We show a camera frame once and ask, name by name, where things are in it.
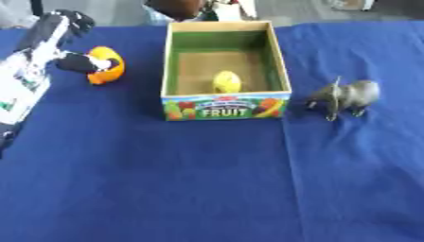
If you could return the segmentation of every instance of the gray elephant figurine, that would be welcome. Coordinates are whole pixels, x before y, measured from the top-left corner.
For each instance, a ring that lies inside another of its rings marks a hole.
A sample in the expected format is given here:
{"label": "gray elephant figurine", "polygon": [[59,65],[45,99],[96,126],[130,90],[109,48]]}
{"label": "gray elephant figurine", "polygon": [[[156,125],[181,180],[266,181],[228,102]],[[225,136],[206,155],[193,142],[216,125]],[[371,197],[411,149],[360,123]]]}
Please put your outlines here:
{"label": "gray elephant figurine", "polygon": [[326,102],[327,120],[334,121],[337,114],[346,109],[351,110],[357,117],[362,116],[366,107],[380,97],[380,87],[375,81],[358,80],[352,84],[340,86],[340,80],[341,77],[338,77],[334,83],[313,93],[307,99],[307,107],[313,109],[318,102]]}

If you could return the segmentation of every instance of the blue tablecloth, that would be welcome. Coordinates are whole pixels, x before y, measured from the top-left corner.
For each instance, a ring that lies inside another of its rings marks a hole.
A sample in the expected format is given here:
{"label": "blue tablecloth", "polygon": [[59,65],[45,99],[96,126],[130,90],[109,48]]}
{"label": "blue tablecloth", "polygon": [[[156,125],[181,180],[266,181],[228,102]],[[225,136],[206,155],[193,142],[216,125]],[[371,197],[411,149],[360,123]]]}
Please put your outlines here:
{"label": "blue tablecloth", "polygon": [[[283,121],[165,122],[166,30],[97,28],[118,82],[54,83],[0,162],[2,242],[424,240],[424,23],[278,28],[294,95]],[[0,31],[0,57],[22,32]],[[329,123],[302,98],[337,76],[381,100]]]}

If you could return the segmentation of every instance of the fruit box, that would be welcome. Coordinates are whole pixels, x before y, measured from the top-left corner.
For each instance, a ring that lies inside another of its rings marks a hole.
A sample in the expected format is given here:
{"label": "fruit box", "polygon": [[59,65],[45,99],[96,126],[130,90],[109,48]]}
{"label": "fruit box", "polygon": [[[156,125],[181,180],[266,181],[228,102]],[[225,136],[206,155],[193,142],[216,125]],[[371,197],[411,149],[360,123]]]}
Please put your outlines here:
{"label": "fruit box", "polygon": [[[241,91],[216,93],[231,71]],[[162,103],[167,120],[281,117],[292,88],[269,22],[199,22],[168,26]]]}

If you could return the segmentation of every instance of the orange fruit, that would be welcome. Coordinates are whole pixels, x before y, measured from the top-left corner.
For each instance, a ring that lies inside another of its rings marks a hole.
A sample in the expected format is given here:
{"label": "orange fruit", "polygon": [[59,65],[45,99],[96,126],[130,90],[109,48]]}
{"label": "orange fruit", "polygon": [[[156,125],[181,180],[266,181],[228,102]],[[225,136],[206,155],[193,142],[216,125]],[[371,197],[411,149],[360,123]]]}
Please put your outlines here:
{"label": "orange fruit", "polygon": [[114,81],[122,76],[125,71],[125,62],[122,58],[111,48],[106,46],[98,46],[88,53],[89,56],[95,57],[99,60],[115,59],[119,62],[118,66],[103,72],[96,72],[87,75],[92,84],[103,84],[106,82]]}

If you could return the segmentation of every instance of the box label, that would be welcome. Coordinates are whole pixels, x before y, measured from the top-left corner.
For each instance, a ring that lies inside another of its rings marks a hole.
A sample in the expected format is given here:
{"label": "box label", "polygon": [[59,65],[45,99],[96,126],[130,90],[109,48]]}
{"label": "box label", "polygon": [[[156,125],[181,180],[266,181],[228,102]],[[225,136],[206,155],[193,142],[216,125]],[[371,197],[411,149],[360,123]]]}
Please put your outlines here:
{"label": "box label", "polygon": [[289,96],[249,95],[164,98],[167,120],[281,117]]}

